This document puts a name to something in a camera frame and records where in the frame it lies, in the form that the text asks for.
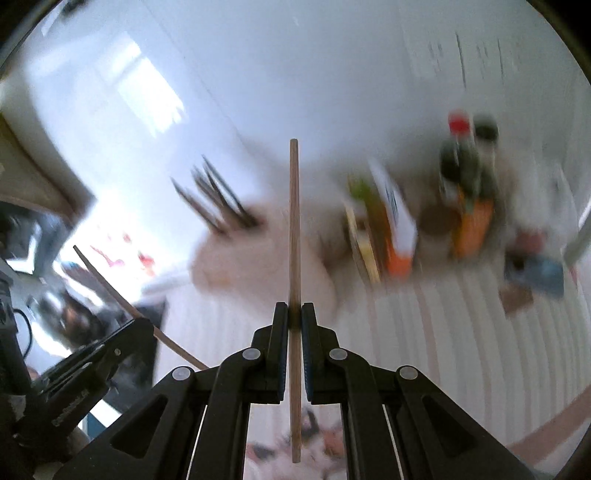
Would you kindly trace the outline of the black knife blade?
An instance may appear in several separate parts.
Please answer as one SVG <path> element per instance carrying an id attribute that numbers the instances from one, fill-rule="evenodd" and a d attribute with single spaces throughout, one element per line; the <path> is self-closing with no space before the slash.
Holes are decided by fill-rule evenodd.
<path id="1" fill-rule="evenodd" d="M 564 296 L 563 265 L 548 257 L 508 253 L 505 256 L 504 277 L 512 284 L 554 298 Z"/>

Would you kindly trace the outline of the plain wooden chopstick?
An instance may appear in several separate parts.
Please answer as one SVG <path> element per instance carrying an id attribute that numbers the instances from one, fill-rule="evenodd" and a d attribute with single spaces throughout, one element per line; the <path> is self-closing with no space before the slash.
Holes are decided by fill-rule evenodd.
<path id="1" fill-rule="evenodd" d="M 300 222 L 300 150 L 297 139 L 290 140 L 290 333 L 288 368 L 290 368 L 290 444 L 291 460 L 301 462 L 301 396 L 303 395 L 303 349 L 301 349 L 301 222 Z"/>

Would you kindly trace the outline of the striped beige table mat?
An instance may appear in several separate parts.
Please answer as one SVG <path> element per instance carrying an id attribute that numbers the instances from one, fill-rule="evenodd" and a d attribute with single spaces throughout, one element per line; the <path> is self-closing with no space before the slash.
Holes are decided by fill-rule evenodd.
<path id="1" fill-rule="evenodd" d="M 368 289 L 352 265 L 335 274 L 329 319 L 342 347 L 389 370 L 417 367 L 497 440 L 547 474 L 590 424 L 590 314 L 572 275 L 561 298 L 537 295 L 514 314 L 502 266 Z"/>

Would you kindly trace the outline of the brown paper label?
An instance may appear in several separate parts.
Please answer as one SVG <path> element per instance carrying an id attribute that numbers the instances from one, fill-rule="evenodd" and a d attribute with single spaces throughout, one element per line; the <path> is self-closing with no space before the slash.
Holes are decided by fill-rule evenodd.
<path id="1" fill-rule="evenodd" d="M 533 305 L 534 297 L 529 288 L 508 284 L 499 290 L 499 298 L 507 317 L 516 315 Z"/>

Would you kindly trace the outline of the fruit sticker sheet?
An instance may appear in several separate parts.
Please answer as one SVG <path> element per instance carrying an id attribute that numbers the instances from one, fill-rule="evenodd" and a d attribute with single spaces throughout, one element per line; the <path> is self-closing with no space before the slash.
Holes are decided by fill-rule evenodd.
<path id="1" fill-rule="evenodd" d="M 144 254 L 128 234 L 106 238 L 91 250 L 99 255 L 109 267 L 125 267 L 152 275 L 154 259 Z"/>

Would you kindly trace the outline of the red cap dark bottle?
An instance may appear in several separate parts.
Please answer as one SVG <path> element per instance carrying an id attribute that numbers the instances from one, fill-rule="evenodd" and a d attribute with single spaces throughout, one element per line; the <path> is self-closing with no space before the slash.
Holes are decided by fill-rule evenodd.
<path id="1" fill-rule="evenodd" d="M 480 193 L 482 165 L 469 115 L 463 110 L 452 111 L 448 126 L 450 138 L 440 150 L 440 191 L 445 203 L 457 205 L 460 194 L 474 198 Z"/>

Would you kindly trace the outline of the white ceramic utensil holder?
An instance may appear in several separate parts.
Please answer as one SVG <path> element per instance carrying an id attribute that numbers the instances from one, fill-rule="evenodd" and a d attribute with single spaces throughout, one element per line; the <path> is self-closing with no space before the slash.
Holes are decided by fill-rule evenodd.
<path id="1" fill-rule="evenodd" d="M 195 288 L 228 301 L 245 315 L 264 320 L 277 302 L 288 299 L 290 239 L 286 206 L 259 204 L 253 213 L 263 225 L 209 236 L 195 250 L 191 280 Z M 315 305 L 320 320 L 337 310 L 329 265 L 346 254 L 339 210 L 314 202 L 301 205 L 301 298 Z"/>

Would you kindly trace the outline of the wooden chopstick with gold band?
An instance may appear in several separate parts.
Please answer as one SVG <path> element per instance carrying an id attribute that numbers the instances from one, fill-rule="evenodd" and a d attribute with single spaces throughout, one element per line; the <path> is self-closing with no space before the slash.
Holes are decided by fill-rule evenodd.
<path id="1" fill-rule="evenodd" d="M 92 263 L 86 258 L 86 256 L 81 252 L 81 250 L 74 245 L 73 250 L 84 264 L 86 269 L 89 273 L 94 277 L 94 279 L 105 289 L 105 291 L 113 298 L 113 300 L 133 319 L 137 319 L 141 317 L 140 312 L 131 304 L 129 303 L 101 274 L 100 272 L 92 265 Z M 173 351 L 176 355 L 181 357 L 186 362 L 190 363 L 192 366 L 197 368 L 198 370 L 205 370 L 208 369 L 208 366 L 201 362 L 196 357 L 191 355 L 188 351 L 186 351 L 183 347 L 179 344 L 174 342 L 171 338 L 165 335 L 158 327 L 153 326 L 153 336 L 156 340 L 158 340 L 161 344 L 167 347 L 169 350 Z"/>

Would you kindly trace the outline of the black chopsticks in holder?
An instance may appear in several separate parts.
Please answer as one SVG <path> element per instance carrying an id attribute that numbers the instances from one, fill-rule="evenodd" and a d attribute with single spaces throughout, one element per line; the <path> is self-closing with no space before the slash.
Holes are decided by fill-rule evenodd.
<path id="1" fill-rule="evenodd" d="M 204 222 L 214 236 L 228 238 L 238 231 L 255 231 L 263 227 L 263 220 L 242 204 L 238 195 L 204 155 L 204 166 L 194 167 L 191 178 L 197 194 L 191 193 L 173 178 L 174 191 L 184 204 Z"/>

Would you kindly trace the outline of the red round object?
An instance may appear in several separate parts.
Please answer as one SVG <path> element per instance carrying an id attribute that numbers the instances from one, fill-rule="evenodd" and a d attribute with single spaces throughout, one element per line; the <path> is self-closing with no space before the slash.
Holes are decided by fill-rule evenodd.
<path id="1" fill-rule="evenodd" d="M 547 233 L 544 230 L 518 230 L 513 249 L 528 255 L 541 254 L 546 246 Z"/>

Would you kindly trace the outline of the yellow spice bottle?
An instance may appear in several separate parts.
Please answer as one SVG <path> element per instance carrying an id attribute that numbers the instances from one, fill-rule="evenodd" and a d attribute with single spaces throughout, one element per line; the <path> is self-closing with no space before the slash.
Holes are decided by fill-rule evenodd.
<path id="1" fill-rule="evenodd" d="M 348 179 L 348 189 L 344 207 L 353 259 L 363 281 L 369 285 L 378 285 L 381 283 L 381 266 L 370 227 L 367 205 L 370 186 L 364 179 L 353 176 Z"/>

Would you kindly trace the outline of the orange packet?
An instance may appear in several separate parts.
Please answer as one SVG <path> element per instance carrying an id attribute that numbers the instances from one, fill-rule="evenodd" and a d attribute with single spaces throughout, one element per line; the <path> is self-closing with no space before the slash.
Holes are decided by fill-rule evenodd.
<path id="1" fill-rule="evenodd" d="M 452 234 L 452 255 L 466 259 L 477 255 L 485 241 L 494 214 L 492 199 L 470 199 L 459 194 L 460 222 Z"/>

